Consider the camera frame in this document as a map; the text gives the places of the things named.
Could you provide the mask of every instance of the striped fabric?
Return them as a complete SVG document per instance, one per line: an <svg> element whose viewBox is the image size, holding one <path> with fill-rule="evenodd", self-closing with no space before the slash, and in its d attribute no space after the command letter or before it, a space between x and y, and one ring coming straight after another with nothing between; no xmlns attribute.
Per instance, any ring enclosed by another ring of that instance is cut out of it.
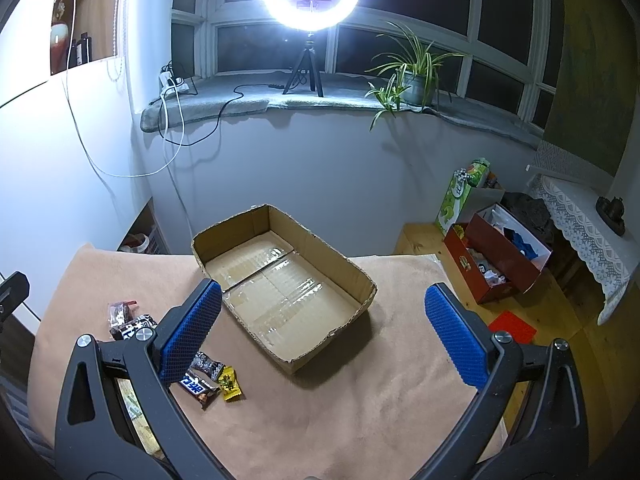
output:
<svg viewBox="0 0 640 480"><path fill-rule="evenodd" d="M53 450L31 428L29 424L29 412L27 410L27 391L13 384L8 378L0 376L0 384L4 387L6 398L9 402L9 411L24 436L33 446L33 449L52 466L54 465Z"/></svg>

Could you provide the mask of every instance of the white lace cloth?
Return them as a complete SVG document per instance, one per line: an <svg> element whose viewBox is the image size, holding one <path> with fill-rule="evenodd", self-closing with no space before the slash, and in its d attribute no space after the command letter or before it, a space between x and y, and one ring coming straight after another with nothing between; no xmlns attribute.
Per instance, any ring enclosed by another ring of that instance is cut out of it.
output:
<svg viewBox="0 0 640 480"><path fill-rule="evenodd" d="M602 285L605 303L598 324L603 324L624 296L640 262L638 244L629 233L619 237L604 223L596 211L598 194L585 186L539 175L529 194L545 201L556 227Z"/></svg>

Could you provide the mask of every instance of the metal screw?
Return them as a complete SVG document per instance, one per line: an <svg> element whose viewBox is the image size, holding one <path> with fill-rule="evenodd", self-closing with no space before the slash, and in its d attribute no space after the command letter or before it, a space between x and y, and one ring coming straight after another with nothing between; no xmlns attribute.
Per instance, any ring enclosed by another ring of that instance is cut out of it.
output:
<svg viewBox="0 0 640 480"><path fill-rule="evenodd" d="M569 343L564 339L556 339L554 341L554 346L562 352L569 349Z"/></svg>
<svg viewBox="0 0 640 480"><path fill-rule="evenodd" d="M495 340L498 343L506 344L513 341L513 337L511 336L511 334L505 330L498 330L498 332L496 332L494 336L495 336Z"/></svg>
<svg viewBox="0 0 640 480"><path fill-rule="evenodd" d="M84 347L85 347L85 346L87 346L90 342L91 342L91 336L90 336L90 335L88 335L88 334L81 335L81 336L78 338L78 341L77 341L78 346L79 346L79 347L81 347L81 348L84 348Z"/></svg>
<svg viewBox="0 0 640 480"><path fill-rule="evenodd" d="M141 328L136 332L136 339L138 341L146 341L151 339L151 336L154 334L154 331L148 327Z"/></svg>

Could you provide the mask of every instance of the window sill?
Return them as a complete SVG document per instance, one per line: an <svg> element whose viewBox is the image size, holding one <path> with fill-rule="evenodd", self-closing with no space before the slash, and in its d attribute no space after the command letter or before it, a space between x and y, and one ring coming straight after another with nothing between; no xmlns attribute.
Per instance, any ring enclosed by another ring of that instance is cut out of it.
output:
<svg viewBox="0 0 640 480"><path fill-rule="evenodd" d="M181 95L180 104L185 124L215 119L225 102L234 97L233 89L241 84L279 84L284 85L288 74L284 72L252 73L239 75L219 75L210 79L197 80L198 95ZM364 77L351 77L338 74L322 74L324 98L311 93L306 86L300 85L292 93L282 94L282 90L267 86L247 86L239 89L244 97L229 103L222 113L223 117L260 114L269 108L287 110L370 110L376 112L382 106L375 98L366 98L369 90L369 80ZM161 102L149 105L140 117L140 128L143 132L158 131L160 124L164 128L164 113L161 113ZM169 127L180 127L180 112L174 96L166 99ZM402 110L420 113L420 108L401 105ZM494 133L501 137L508 137L536 149L540 136L533 127L523 123L520 119L498 108L488 107L459 97L453 97L452 102L446 94L440 96L440 109L426 108L423 113L435 115L441 119L484 132Z"/></svg>

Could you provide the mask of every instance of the tripod leg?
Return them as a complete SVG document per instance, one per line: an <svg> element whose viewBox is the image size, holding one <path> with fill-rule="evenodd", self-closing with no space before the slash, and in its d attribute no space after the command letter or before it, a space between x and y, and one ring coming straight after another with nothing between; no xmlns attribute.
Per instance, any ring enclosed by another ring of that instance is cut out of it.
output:
<svg viewBox="0 0 640 480"><path fill-rule="evenodd" d="M318 70L318 65L316 64L316 51L314 49L311 49L309 51L309 59L311 60L310 74L312 85L314 84L313 82L315 82L318 86L318 97L324 97L324 92L322 92L322 80L320 79L320 71Z"/></svg>
<svg viewBox="0 0 640 480"><path fill-rule="evenodd" d="M305 59L305 54L306 54L306 50L303 50L300 53L300 56L298 56L298 60L296 61L296 64L293 66L293 69L291 70L291 76L289 76L289 80L287 81L287 84L284 87L284 92L282 92L283 95L286 94L289 90L291 90L293 79L295 78L296 74L300 71L300 66L302 65L302 60Z"/></svg>

